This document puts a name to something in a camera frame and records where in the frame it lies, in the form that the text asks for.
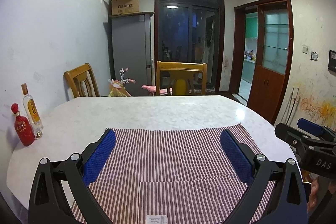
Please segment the person's right hand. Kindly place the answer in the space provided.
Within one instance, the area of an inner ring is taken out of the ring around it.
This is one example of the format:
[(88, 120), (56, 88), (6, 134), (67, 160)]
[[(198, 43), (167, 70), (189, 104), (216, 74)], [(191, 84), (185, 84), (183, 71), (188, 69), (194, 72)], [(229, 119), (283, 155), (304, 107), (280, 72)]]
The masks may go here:
[(307, 202), (307, 212), (310, 213), (317, 205), (319, 191), (319, 176), (316, 177), (311, 183), (311, 192)]

